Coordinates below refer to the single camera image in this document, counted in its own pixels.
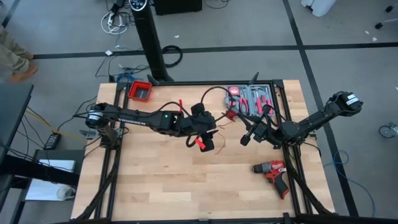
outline black box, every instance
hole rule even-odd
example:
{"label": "black box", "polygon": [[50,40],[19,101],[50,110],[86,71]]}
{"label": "black box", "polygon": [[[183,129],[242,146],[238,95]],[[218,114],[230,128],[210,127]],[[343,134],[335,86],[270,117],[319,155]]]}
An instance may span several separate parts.
{"label": "black box", "polygon": [[202,0],[154,0],[156,14],[163,16],[183,12],[198,12],[202,8]]}

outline red container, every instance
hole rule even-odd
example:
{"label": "red container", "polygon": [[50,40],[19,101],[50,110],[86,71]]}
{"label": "red container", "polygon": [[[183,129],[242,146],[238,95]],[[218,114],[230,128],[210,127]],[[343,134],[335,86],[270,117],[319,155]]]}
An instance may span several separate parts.
{"label": "red container", "polygon": [[152,84],[149,82],[134,81],[131,85],[129,98],[136,101],[148,102],[151,87]]}

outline tool kit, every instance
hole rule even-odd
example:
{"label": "tool kit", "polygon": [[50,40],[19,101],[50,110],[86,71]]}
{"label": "tool kit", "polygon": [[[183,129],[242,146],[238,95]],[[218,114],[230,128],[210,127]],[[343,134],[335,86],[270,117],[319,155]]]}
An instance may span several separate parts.
{"label": "tool kit", "polygon": [[[224,99],[225,105],[232,104],[232,109],[242,114],[261,116],[264,105],[274,107],[269,85],[227,86],[227,89],[234,101],[231,101],[227,94]],[[270,110],[268,114],[274,115],[274,110]]]}

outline floor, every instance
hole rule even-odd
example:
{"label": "floor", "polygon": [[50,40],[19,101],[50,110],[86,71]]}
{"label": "floor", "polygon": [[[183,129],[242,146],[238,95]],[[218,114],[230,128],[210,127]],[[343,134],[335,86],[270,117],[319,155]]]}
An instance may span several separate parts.
{"label": "floor", "polygon": [[[207,1],[214,6],[222,4]],[[141,47],[135,27],[118,40],[129,49],[116,49],[117,36],[101,30],[105,0],[3,2],[7,9],[0,11],[0,22],[5,18],[3,25],[18,43],[42,58],[34,61],[39,72],[28,81],[35,86],[29,106],[54,126],[69,119],[80,103],[96,95],[100,83],[108,81],[95,77],[104,60],[101,52]],[[365,103],[360,114],[334,119],[331,130],[317,132],[322,161],[331,162],[330,148],[346,151],[346,175],[369,190],[376,217],[398,218],[398,200],[391,200],[398,197],[398,180],[391,178],[398,169],[397,139],[384,139],[378,133],[381,125],[397,122],[398,26],[374,28],[377,22],[397,16],[394,11],[384,12],[396,2],[337,1],[327,15],[317,18],[300,0],[232,0],[224,9],[204,5],[196,13],[155,16],[155,23],[162,46],[187,49],[181,64],[168,69],[176,81],[248,80],[256,72],[264,80],[298,79],[311,113],[337,91],[357,94]],[[172,62],[176,56],[165,55],[165,60]],[[135,67],[146,64],[146,59],[120,56],[112,61],[110,72],[121,72],[119,64]],[[98,72],[107,74],[108,62]],[[32,117],[29,121],[45,141],[50,131]],[[27,129],[29,136],[39,141],[33,130]],[[80,129],[86,129],[80,119],[62,127],[71,134]],[[63,138],[59,148],[83,146],[81,141]],[[25,152],[26,138],[18,134],[12,147]],[[37,148],[30,143],[29,154]],[[336,211],[349,215],[336,171],[329,166],[325,172]],[[349,186],[359,215],[370,217],[372,205],[366,192],[351,182]],[[1,223],[9,222],[18,195],[18,190],[11,190],[0,213],[0,220],[5,220]],[[28,202],[20,223],[67,221],[72,206],[72,202]]]}

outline pliers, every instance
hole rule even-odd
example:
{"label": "pliers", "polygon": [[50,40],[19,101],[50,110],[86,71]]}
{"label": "pliers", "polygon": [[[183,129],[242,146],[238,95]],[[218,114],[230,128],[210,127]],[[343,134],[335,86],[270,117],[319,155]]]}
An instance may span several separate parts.
{"label": "pliers", "polygon": [[244,97],[244,94],[243,94],[242,90],[240,91],[239,110],[240,110],[241,113],[249,115],[248,100]]}

